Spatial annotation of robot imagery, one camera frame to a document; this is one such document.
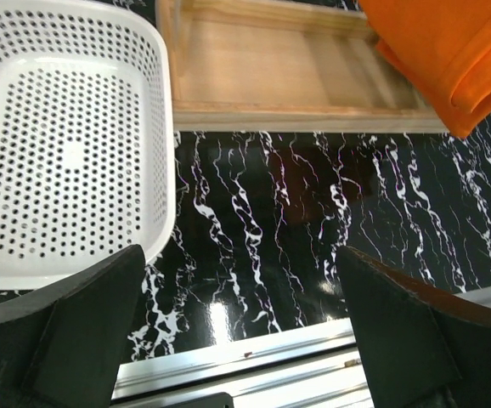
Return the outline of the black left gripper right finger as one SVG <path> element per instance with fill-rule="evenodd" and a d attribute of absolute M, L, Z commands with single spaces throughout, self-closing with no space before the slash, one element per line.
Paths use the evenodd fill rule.
<path fill-rule="evenodd" d="M 451 294 L 342 246 L 337 272 L 376 407 L 491 407 L 491 286 Z"/>

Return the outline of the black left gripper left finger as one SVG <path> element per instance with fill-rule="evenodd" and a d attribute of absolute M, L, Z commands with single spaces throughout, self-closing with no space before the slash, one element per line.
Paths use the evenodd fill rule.
<path fill-rule="evenodd" d="M 107 407 L 127 343 L 144 252 L 0 303 L 0 407 Z"/>

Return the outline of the orange trousers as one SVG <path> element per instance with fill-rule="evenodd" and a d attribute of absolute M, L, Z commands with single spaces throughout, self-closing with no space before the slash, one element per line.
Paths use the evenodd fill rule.
<path fill-rule="evenodd" d="M 466 138 L 491 113 L 491 1 L 362 1 L 377 51 L 449 132 Z"/>

